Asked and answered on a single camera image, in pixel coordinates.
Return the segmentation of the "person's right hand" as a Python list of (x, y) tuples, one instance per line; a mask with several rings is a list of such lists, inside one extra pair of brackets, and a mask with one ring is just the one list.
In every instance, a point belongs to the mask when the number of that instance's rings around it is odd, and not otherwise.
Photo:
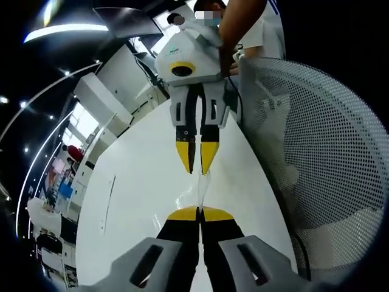
[(223, 77), (238, 75), (238, 63), (233, 59), (235, 53), (236, 49), (234, 47), (228, 47), (226, 44), (223, 44), (219, 48), (219, 62)]

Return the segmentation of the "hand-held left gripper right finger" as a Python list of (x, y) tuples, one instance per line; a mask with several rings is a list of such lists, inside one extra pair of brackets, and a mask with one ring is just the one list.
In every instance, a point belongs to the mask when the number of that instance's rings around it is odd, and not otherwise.
[(244, 236), (234, 217), (201, 211), (204, 261), (215, 291), (302, 291), (305, 280), (284, 254), (255, 235)]

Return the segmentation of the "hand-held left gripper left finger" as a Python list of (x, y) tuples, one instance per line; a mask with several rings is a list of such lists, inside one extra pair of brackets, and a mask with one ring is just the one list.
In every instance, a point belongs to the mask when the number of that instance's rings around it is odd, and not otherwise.
[(170, 214), (157, 237), (147, 237), (113, 261), (91, 291), (190, 291), (199, 262), (199, 208)]

